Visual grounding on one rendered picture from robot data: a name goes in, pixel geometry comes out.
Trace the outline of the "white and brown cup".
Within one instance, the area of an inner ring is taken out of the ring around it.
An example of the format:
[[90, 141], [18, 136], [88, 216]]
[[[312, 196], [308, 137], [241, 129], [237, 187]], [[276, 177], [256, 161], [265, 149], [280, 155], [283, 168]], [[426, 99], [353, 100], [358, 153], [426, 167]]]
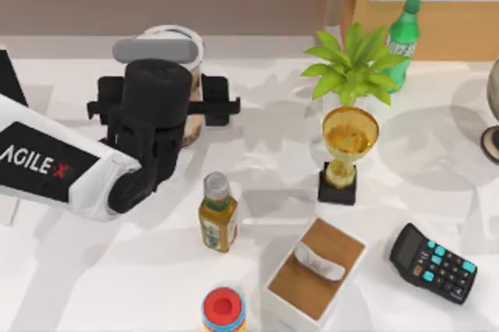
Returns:
[[[179, 62], [179, 64], [186, 67], [193, 77], [190, 100], [202, 101], [200, 66], [203, 61], [205, 47], [203, 38], [196, 31], [180, 25], [154, 26], [145, 30], [141, 35], [136, 36], [136, 39], [147, 41], [160, 40], [163, 44], [171, 43], [173, 40], [192, 41], [194, 44], [193, 51], [190, 52], [190, 56], [186, 62]], [[182, 147], [188, 147], [199, 138], [202, 126], [203, 119], [201, 115], [188, 116], [182, 139]]]

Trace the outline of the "wooden cupboard door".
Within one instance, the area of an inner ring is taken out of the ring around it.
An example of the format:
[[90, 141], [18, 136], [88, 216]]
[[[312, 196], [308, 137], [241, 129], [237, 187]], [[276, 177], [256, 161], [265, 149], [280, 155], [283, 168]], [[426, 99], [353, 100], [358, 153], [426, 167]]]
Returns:
[[[358, 22], [365, 31], [390, 26], [404, 2], [344, 0], [341, 31]], [[420, 37], [414, 57], [438, 61], [499, 58], [499, 3], [420, 2]]]

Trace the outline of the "gold trophy with black base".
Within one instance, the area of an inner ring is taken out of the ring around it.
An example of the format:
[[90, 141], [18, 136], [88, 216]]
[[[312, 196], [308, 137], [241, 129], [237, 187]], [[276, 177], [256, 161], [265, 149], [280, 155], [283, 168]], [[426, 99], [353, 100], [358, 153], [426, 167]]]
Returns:
[[322, 121], [324, 145], [332, 159], [319, 174], [317, 199], [322, 203], [352, 206], [356, 203], [355, 162], [376, 143], [380, 128], [376, 119], [361, 108], [340, 107]]

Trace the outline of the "pale grey rounded box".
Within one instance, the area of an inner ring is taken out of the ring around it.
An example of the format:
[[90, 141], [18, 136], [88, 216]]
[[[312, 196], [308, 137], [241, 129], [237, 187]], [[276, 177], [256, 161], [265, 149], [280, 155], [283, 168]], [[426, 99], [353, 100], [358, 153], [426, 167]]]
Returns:
[[121, 63], [152, 58], [182, 64], [195, 62], [199, 51], [189, 39], [129, 38], [117, 41], [112, 47], [112, 55]]

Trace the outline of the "green potted plant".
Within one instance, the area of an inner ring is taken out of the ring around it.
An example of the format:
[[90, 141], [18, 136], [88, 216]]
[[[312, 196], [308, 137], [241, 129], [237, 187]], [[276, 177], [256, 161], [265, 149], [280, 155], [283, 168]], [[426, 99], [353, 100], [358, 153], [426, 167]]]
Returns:
[[363, 96], [374, 96], [386, 105], [391, 104], [391, 91], [398, 88], [385, 71], [408, 58], [390, 53], [384, 43], [386, 27], [364, 34], [361, 25], [354, 23], [347, 30], [344, 44], [325, 30], [318, 30], [316, 35], [319, 44], [305, 53], [322, 62], [301, 73], [303, 77], [318, 78], [311, 94], [313, 101], [332, 93], [338, 95], [342, 107], [352, 107]]

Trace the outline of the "yellow tea bottle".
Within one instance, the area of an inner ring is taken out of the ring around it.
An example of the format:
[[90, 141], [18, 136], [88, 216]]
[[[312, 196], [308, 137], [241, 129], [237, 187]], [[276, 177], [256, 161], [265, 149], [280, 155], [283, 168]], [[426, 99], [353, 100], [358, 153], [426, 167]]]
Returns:
[[228, 178], [219, 171], [203, 181], [203, 200], [198, 210], [201, 236], [206, 247], [226, 253], [237, 236], [238, 203], [231, 194]]

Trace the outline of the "wooden and white tissue box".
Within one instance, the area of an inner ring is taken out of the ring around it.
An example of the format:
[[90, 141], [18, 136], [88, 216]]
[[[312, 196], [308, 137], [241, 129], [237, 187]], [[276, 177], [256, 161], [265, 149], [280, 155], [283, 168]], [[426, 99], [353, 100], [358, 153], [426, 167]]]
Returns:
[[262, 308], [296, 332], [320, 332], [367, 251], [360, 238], [317, 217], [260, 293]]

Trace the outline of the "black calculator with blue keys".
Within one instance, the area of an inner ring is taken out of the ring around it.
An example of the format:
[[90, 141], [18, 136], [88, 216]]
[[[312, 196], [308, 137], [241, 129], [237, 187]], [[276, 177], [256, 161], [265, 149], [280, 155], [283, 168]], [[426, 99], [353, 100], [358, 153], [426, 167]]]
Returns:
[[390, 262], [408, 283], [462, 305], [478, 272], [475, 263], [427, 238], [408, 223], [391, 248]]

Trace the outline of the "green bottle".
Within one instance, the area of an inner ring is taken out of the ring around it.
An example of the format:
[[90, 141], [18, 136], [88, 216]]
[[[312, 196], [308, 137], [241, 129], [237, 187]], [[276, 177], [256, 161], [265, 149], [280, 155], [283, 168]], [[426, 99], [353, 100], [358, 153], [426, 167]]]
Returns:
[[419, 7], [419, 0], [405, 0], [402, 14], [389, 28], [387, 46], [390, 53], [405, 57], [405, 61], [384, 71], [395, 81], [397, 90], [405, 84], [406, 71], [419, 40]]

